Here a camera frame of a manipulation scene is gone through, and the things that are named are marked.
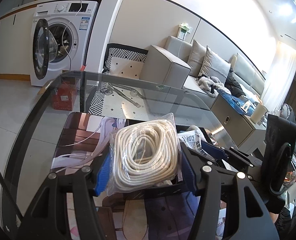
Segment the person's right hand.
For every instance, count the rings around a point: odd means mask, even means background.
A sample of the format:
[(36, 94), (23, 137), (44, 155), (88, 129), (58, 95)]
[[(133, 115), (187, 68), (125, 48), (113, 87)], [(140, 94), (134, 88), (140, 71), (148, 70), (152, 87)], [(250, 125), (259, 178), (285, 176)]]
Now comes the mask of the person's right hand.
[(270, 215), (273, 223), (275, 223), (279, 217), (279, 214), (275, 214), (275, 213), (271, 213), (271, 212), (269, 212), (269, 215)]

